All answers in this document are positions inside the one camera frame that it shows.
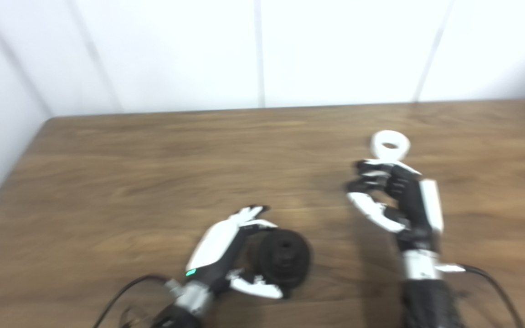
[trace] robotic arm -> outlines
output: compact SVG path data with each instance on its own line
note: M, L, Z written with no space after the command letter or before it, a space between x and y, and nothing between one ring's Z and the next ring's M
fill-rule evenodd
M294 284L287 284L285 280L277 279L276 275L266 277L265 274L248 274L244 268L233 269L248 237L270 231L261 243L263 249L258 252L259 255L263 253L261 260L264 261L267 255L280 258L282 261L272 263L279 266L281 273L287 273L298 283L304 279L309 266L309 248L300 235L281 230L277 225L258 218L265 210L267 208L263 206L244 207L206 231L186 266L185 285L181 286L174 280L166 284L175 296L175 302L154 318L152 328L200 327L201 318L206 315L213 300L229 289L259 297L288 297L288 289ZM276 248L273 247L275 244L290 247ZM275 268L266 267L263 272L273 270Z
M461 328L454 296L442 276L457 266L438 262L443 217L436 181L400 162L409 147L398 132L377 133L372 151L379 158L356 163L359 178L346 185L348 199L367 219L394 233L404 263L404 328ZM374 190L395 199L397 206L375 201L370 195Z

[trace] cable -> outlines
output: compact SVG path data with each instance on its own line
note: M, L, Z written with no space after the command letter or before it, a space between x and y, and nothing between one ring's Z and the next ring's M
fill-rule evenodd
M103 322L104 318L107 316L108 312L111 310L113 305L116 303L116 301L121 297L129 288L133 287L134 285L139 284L140 282L144 282L145 280L155 280L157 282L161 282L165 284L170 279L164 276L159 276L157 274L148 274L146 276L141 276L131 282L129 282L127 285L124 285L123 288L121 288L114 296L111 298L111 300L107 303L107 305L104 307L103 311L100 312L100 316L98 316L98 319L92 326L92 328L98 328L100 324Z
M512 299L510 299L510 297L506 294L506 292L500 286L500 284L497 282L496 279L494 279L489 273L485 272L484 270L481 270L480 268L468 266L466 264L458 264L458 265L462 266L465 269L465 272L479 274L480 276L485 278L485 280L487 280L489 284L494 287L496 292L498 292L499 297L501 297L502 301L504 301L504 303L506 304L508 311L512 315L512 319L514 320L516 328L524 328L524 323L521 320L520 313L516 310L516 307L514 307L514 303L512 303Z

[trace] wooden table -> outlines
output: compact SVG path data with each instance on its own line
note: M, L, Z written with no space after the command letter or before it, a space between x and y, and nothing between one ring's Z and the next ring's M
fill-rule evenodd
M0 328L90 327L129 280L181 280L206 228L249 204L304 234L313 268L290 300L228 293L207 328L396 328L391 238L342 189L381 129L439 181L443 259L485 268L525 318L525 100L506 100L53 118L0 189ZM450 281L470 327L512 327L483 280ZM133 301L169 300L147 284L116 309Z

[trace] black object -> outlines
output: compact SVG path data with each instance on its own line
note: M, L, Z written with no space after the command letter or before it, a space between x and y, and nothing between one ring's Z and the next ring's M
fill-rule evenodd
M111 310L113 305L116 303L116 301L121 297L127 290L129 290L134 285L139 284L140 282L144 282L146 280L153 280L155 282L160 282L162 284L165 284L169 281L170 278L165 276L159 276L158 274L148 274L146 276L141 276L135 280L132 280L127 285L124 285L123 288L121 288L114 296L111 298L111 300L105 305L102 312L100 312L100 316L98 316L98 319L92 326L92 328L98 328L100 324L103 322L104 318L107 316L108 312Z
M402 283L404 328L464 328L454 295L444 280L406 280Z
M305 239L294 231L277 229L258 245L254 268L288 297L290 289L304 282L310 262L311 249Z

